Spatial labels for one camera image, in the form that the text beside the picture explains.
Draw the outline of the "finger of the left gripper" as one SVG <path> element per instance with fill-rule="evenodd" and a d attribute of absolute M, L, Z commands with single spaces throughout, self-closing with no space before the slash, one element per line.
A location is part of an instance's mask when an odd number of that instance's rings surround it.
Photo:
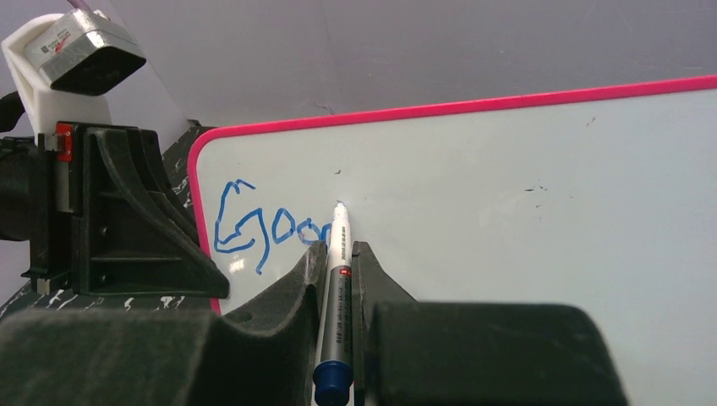
<path fill-rule="evenodd" d="M 156 133 L 98 125 L 83 129 L 79 214 L 71 223 L 73 291 L 90 296 L 225 298 L 229 281 L 200 248 L 179 203 Z"/>

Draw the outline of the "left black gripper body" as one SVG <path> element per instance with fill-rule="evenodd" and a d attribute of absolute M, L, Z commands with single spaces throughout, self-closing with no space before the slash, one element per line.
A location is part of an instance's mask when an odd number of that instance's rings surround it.
<path fill-rule="evenodd" d="M 25 113 L 19 93 L 1 97 L 1 239 L 30 243 L 30 268 L 23 276 L 39 294 L 72 288 L 69 172 L 73 127 L 36 140 L 8 136 Z"/>

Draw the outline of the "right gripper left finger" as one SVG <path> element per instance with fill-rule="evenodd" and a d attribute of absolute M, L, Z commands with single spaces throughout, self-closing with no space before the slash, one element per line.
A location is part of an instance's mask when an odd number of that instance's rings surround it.
<path fill-rule="evenodd" d="M 26 310 L 1 324 L 4 405 L 308 405 L 326 246 L 225 315 Z"/>

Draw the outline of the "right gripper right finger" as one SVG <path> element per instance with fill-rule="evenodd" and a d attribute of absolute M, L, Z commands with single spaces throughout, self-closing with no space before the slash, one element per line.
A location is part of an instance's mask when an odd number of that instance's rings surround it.
<path fill-rule="evenodd" d="M 416 300 L 353 246 L 357 405 L 625 405 L 593 319 L 567 304 Z"/>

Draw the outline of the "blue capped whiteboard marker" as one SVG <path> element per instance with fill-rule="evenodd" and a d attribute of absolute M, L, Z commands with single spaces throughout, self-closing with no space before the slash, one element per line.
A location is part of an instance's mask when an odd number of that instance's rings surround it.
<path fill-rule="evenodd" d="M 318 405 L 346 405 L 353 384 L 353 239 L 347 207 L 333 210 L 326 257 L 320 349 L 313 372 Z"/>

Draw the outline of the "pink framed whiteboard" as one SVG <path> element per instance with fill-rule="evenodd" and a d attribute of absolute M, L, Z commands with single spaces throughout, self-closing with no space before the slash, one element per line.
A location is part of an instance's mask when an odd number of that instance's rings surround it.
<path fill-rule="evenodd" d="M 217 128 L 188 176 L 219 313 L 343 204 L 414 298 L 576 305 L 633 404 L 716 402 L 713 75 Z"/>

